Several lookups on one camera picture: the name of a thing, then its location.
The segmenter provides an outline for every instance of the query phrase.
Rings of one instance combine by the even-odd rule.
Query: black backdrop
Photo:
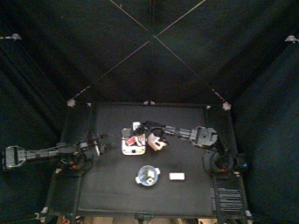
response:
[[[22,37],[0,42],[0,147],[55,144],[65,101],[102,75],[79,101],[221,103],[213,89],[233,105],[237,143],[252,163],[249,208],[280,221],[297,219],[297,46],[284,42],[296,31],[296,1],[116,5],[0,2],[0,36]],[[41,210],[50,170],[37,168],[1,175],[1,217]]]

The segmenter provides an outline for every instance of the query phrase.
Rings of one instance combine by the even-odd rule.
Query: small object in bowl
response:
[[[134,177],[134,182],[142,186],[152,186],[157,180],[157,175],[160,174],[158,168],[153,168],[150,165],[145,165],[137,172],[137,177]]]

